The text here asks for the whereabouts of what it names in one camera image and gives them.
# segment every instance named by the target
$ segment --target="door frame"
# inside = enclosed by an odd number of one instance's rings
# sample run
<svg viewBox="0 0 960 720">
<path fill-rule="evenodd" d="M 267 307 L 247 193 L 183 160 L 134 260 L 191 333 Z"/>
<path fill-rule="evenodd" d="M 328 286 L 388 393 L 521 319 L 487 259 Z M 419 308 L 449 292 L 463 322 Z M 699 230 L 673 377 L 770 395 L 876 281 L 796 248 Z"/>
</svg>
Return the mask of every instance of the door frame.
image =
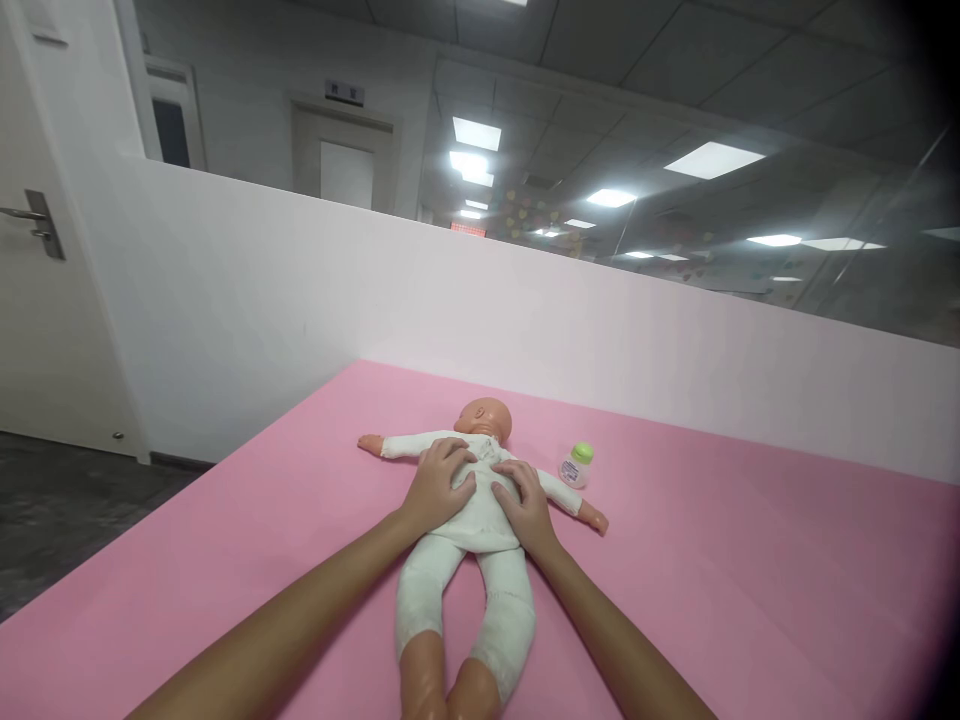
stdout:
<svg viewBox="0 0 960 720">
<path fill-rule="evenodd" d="M 402 120 L 392 115 L 386 115 L 373 110 L 367 110 L 366 108 L 354 107 L 353 105 L 347 105 L 346 103 L 336 102 L 334 100 L 327 100 L 326 98 L 310 95 L 308 93 L 287 92 L 285 95 L 285 105 L 287 108 L 287 113 L 289 114 L 287 128 L 290 133 L 289 145 L 292 160 L 291 180 L 295 180 L 296 175 L 296 171 L 294 170 L 296 167 L 296 159 L 292 157 L 292 153 L 294 151 L 293 148 L 295 138 L 294 118 L 298 110 L 317 115 L 325 115 L 333 118 L 334 120 L 343 120 L 345 122 L 355 123 L 357 125 L 364 125 L 375 130 L 389 131 L 393 137 L 393 140 L 390 147 L 390 170 L 387 177 L 387 186 L 389 187 L 389 191 L 387 193 L 386 212 L 389 215 L 396 215 L 397 193 L 400 190 L 398 187 L 398 180 L 400 177 L 400 148 L 403 125 Z"/>
<path fill-rule="evenodd" d="M 183 128 L 187 135 L 187 152 L 190 153 L 190 169 L 207 169 L 206 144 L 203 141 L 203 124 L 200 122 L 200 99 L 197 95 L 197 84 L 194 80 L 193 68 L 187 63 L 167 58 L 157 57 L 156 55 L 145 54 L 143 56 L 144 65 L 147 68 L 147 84 L 150 91 L 150 99 L 157 97 L 167 102 L 177 102 L 183 111 Z M 184 104 L 181 98 L 172 95 L 156 95 L 152 78 L 159 78 L 169 82 L 183 83 L 186 89 L 187 103 Z"/>
</svg>

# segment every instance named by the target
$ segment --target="gray floor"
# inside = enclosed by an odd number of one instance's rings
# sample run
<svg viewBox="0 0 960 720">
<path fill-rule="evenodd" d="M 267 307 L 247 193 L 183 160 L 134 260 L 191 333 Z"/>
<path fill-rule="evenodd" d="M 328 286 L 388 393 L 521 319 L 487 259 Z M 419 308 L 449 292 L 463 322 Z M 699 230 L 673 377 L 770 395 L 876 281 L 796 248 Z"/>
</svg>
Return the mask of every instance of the gray floor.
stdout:
<svg viewBox="0 0 960 720">
<path fill-rule="evenodd" d="M 0 622 L 199 475 L 0 432 Z"/>
</svg>

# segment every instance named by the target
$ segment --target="white onesie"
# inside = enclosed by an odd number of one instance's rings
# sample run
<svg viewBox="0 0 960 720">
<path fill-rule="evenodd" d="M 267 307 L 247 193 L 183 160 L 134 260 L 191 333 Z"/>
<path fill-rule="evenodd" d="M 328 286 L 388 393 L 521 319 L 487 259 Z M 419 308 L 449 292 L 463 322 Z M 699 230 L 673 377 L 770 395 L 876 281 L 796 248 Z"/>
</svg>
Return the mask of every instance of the white onesie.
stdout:
<svg viewBox="0 0 960 720">
<path fill-rule="evenodd" d="M 475 553 L 486 586 L 487 609 L 470 656 L 490 669 L 501 703 L 506 703 L 520 678 L 536 624 L 523 550 L 492 489 L 493 483 L 500 483 L 520 500 L 513 480 L 491 470 L 492 465 L 516 458 L 494 437 L 451 430 L 385 438 L 381 456 L 417 456 L 434 440 L 447 437 L 463 438 L 477 456 L 477 462 L 460 467 L 452 486 L 459 487 L 473 471 L 477 491 L 459 513 L 420 539 L 400 571 L 397 658 L 407 642 L 424 630 L 443 634 L 443 589 L 463 556 Z M 542 470 L 537 470 L 537 475 L 547 497 L 571 515 L 580 511 L 583 499 L 573 489 Z"/>
</svg>

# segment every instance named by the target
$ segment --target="pink mat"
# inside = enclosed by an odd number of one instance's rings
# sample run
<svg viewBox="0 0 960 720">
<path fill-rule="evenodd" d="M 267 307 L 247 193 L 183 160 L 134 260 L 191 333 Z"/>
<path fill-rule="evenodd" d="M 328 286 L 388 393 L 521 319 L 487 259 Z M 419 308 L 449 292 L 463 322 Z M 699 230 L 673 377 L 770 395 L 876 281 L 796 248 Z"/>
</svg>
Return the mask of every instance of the pink mat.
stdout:
<svg viewBox="0 0 960 720">
<path fill-rule="evenodd" d="M 960 488 L 361 361 L 0 625 L 2 715 L 123 716 L 397 506 L 412 466 L 362 453 L 359 435 L 449 427 L 487 394 L 513 412 L 508 447 L 541 468 L 594 444 L 585 497 L 610 532 L 556 511 L 557 532 L 721 718 L 897 718 L 923 690 L 953 599 Z M 618 716 L 531 579 L 537 635 L 505 716 Z M 398 716 L 396 580 L 285 718 Z M 450 678 L 482 613 L 467 562 L 445 598 Z"/>
</svg>

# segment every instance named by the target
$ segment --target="green bottle cap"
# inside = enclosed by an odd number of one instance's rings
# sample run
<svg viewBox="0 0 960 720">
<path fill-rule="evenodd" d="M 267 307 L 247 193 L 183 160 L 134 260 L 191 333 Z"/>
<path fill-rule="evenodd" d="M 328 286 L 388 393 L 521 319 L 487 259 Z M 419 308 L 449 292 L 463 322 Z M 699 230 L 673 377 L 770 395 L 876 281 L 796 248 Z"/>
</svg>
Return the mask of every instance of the green bottle cap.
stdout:
<svg viewBox="0 0 960 720">
<path fill-rule="evenodd" d="M 589 465 L 593 462 L 593 446 L 590 443 L 577 443 L 573 446 L 570 453 L 573 459 L 582 465 Z"/>
</svg>

